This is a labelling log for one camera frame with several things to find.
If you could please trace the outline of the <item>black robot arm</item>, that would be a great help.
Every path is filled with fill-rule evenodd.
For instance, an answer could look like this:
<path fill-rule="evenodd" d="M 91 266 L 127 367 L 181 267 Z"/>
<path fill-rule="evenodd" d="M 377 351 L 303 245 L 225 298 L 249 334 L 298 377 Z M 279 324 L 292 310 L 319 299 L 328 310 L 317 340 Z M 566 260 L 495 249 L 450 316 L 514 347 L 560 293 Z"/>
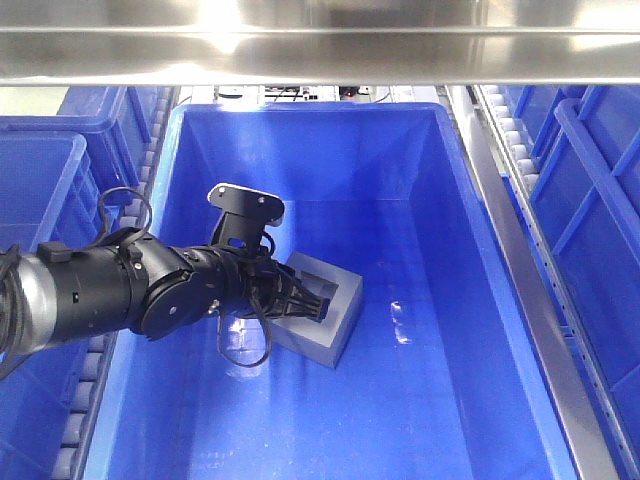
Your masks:
<path fill-rule="evenodd" d="M 171 247 L 134 228 L 82 249 L 12 245 L 1 254 L 1 373 L 39 351 L 124 329 L 155 341 L 211 314 L 320 322 L 329 304 L 264 246 L 255 257 Z"/>

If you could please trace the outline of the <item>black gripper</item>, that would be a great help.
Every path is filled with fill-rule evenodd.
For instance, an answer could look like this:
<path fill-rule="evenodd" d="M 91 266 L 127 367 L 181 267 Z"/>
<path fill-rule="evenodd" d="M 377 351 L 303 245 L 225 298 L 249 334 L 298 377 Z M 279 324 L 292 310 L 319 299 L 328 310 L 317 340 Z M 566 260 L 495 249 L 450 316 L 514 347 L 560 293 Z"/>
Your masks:
<path fill-rule="evenodd" d="M 295 270 L 271 258 L 246 262 L 229 251 L 197 246 L 193 252 L 220 262 L 225 275 L 221 304 L 241 317 L 275 320 L 285 317 L 323 321 L 330 299 L 300 286 Z"/>

